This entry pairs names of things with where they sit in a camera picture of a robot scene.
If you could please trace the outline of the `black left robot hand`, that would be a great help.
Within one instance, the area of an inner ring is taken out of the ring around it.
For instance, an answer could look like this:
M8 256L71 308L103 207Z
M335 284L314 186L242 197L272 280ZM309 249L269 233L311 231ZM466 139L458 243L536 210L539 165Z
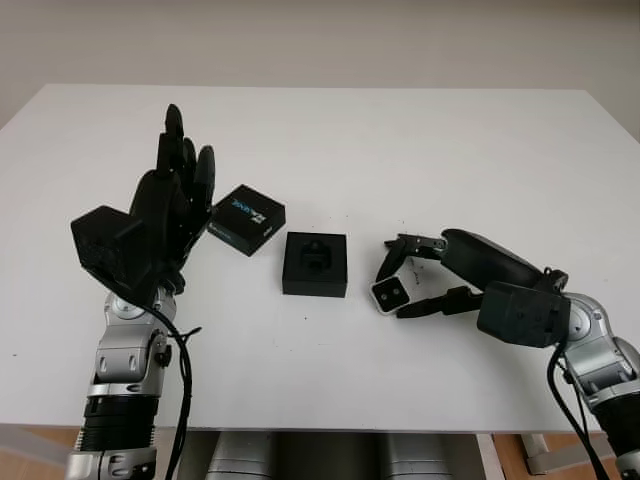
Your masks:
M197 150L185 135L176 105L167 107L164 125L156 167L139 181L129 213L148 228L151 278L179 295L185 287L181 270L212 215L216 165L212 146Z

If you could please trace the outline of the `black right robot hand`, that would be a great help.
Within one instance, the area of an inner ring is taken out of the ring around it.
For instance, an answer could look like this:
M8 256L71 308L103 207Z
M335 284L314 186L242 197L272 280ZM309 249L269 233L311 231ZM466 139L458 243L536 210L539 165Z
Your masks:
M446 229L438 238L399 234L385 242L387 255L371 286L379 310L399 318L419 318L478 310L483 294L493 282L527 289L561 293L568 275L557 269L540 270L527 260L487 238L462 229ZM408 258L439 262L464 280L441 296L412 302L396 272Z

